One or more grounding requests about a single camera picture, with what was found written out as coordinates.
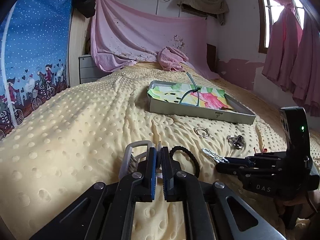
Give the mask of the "person's right hand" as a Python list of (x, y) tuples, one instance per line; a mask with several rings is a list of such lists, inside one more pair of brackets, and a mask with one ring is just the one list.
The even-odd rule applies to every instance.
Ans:
[(282, 215), (286, 206), (302, 205), (302, 209), (298, 215), (299, 218), (307, 218), (319, 210), (319, 190), (309, 191), (301, 194), (293, 200), (276, 201), (277, 212)]

